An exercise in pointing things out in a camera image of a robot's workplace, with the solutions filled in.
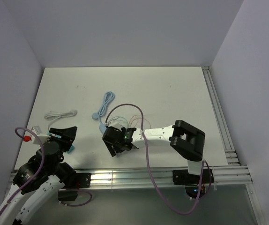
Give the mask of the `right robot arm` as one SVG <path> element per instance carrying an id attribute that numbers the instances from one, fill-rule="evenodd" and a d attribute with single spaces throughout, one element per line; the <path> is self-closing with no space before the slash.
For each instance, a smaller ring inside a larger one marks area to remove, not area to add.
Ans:
<path id="1" fill-rule="evenodd" d="M 205 144 L 205 133 L 183 120 L 176 120 L 175 124 L 161 128 L 118 128 L 108 125 L 103 134 L 107 149 L 112 157 L 130 150 L 145 147 L 172 147 L 188 163 L 188 179 L 199 182 L 203 176 L 202 160 Z"/>

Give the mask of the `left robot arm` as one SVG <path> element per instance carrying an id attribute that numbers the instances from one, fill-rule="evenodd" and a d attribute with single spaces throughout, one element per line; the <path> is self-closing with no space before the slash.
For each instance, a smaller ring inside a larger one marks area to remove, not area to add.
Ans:
<path id="1" fill-rule="evenodd" d="M 0 205 L 0 225 L 11 225 L 28 200 L 36 204 L 46 198 L 41 195 L 33 199 L 35 193 L 45 194 L 76 184 L 76 171 L 63 161 L 63 154 L 70 150 L 77 127 L 51 128 L 46 141 L 31 130 L 24 130 L 37 140 L 40 148 L 18 169 L 8 195 Z"/>

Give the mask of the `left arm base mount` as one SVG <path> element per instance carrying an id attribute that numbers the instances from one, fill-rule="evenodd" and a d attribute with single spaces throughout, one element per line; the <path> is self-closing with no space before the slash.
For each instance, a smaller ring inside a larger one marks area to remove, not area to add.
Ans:
<path id="1" fill-rule="evenodd" d="M 75 181 L 65 188 L 81 189 L 89 188 L 91 182 L 91 173 L 77 173 Z M 58 191 L 58 200 L 61 202 L 74 202 L 78 197 L 76 191 L 60 190 Z"/>

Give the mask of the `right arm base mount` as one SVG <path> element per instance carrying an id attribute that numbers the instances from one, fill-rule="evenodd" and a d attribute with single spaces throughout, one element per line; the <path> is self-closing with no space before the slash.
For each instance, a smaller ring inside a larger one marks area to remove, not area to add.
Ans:
<path id="1" fill-rule="evenodd" d="M 209 183 L 213 184 L 215 182 L 212 170 L 210 169 L 209 171 L 210 174 L 205 171 L 203 172 L 200 198 L 202 198 L 207 192 L 205 185 Z M 173 175 L 172 181 L 174 185 L 184 186 L 186 194 L 189 197 L 194 199 L 197 197 L 200 176 L 189 174 L 187 169 L 173 170 L 172 175 Z"/>

